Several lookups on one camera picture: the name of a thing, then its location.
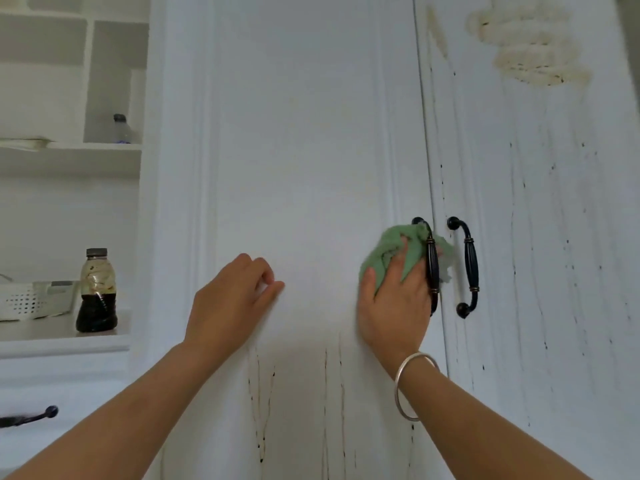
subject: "cabinet handle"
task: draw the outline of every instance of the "cabinet handle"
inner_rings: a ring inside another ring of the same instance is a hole
[[[42,414],[37,416],[6,416],[0,418],[0,428],[11,428],[12,426],[21,426],[23,424],[39,421],[44,418],[55,418],[58,415],[57,406],[49,406]]]
[[[457,217],[450,217],[447,219],[447,227],[451,230],[456,230],[459,227],[465,231],[465,267],[467,268],[467,279],[469,281],[469,290],[471,291],[471,305],[464,302],[459,303],[456,306],[456,312],[461,318],[467,318],[469,313],[476,309],[478,304],[478,259],[476,257],[476,247],[474,246],[474,240],[469,232],[469,227],[464,221],[461,221]]]
[[[411,221],[411,224],[424,223],[429,230],[429,235],[426,242],[426,279],[429,284],[429,291],[431,292],[431,314],[433,315],[438,307],[438,293],[440,293],[440,266],[438,265],[438,252],[436,250],[436,241],[433,239],[433,233],[431,226],[422,217],[416,217]]]

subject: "basket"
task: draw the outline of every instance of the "basket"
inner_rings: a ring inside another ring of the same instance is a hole
[[[0,285],[0,321],[31,320],[69,313],[77,281],[44,281]]]

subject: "hand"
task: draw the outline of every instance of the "hand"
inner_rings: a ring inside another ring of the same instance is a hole
[[[431,316],[424,259],[401,282],[406,249],[391,259],[377,294],[376,273],[373,268],[366,270],[358,298],[362,338],[392,378],[404,359],[418,352]]]
[[[240,254],[196,293],[183,345],[215,370],[247,341],[283,289],[267,261]]]

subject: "green cloth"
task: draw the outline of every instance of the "green cloth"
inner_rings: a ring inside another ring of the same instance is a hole
[[[378,291],[382,281],[385,279],[391,258],[403,247],[402,236],[405,236],[408,241],[408,249],[402,273],[402,279],[405,279],[413,266],[415,266],[422,257],[425,257],[425,242],[429,236],[429,229],[425,223],[394,226],[384,231],[378,245],[369,256],[367,256],[360,267],[361,281],[367,268],[372,267],[376,272],[376,291]],[[455,256],[454,248],[439,235],[434,234],[433,238],[436,241],[436,249],[438,251],[440,281],[448,283],[451,277],[448,275],[447,270],[453,264]]]

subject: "silver bangle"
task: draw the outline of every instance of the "silver bangle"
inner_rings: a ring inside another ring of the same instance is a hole
[[[398,411],[400,411],[400,414],[402,414],[402,416],[404,416],[404,418],[408,419],[409,421],[420,421],[420,418],[418,418],[418,416],[416,416],[415,418],[412,418],[407,413],[405,413],[404,410],[402,409],[402,406],[400,405],[400,397],[398,396],[398,384],[400,382],[400,376],[402,376],[402,372],[404,371],[404,368],[409,362],[411,362],[416,357],[424,357],[429,362],[431,362],[432,366],[434,366],[438,372],[440,371],[440,368],[438,367],[438,363],[436,362],[436,359],[434,359],[429,354],[425,354],[424,352],[416,352],[415,354],[409,355],[409,357],[404,359],[404,362],[400,365],[400,368],[396,373],[396,380],[394,382],[395,384],[394,395],[396,396],[396,406],[398,407]]]

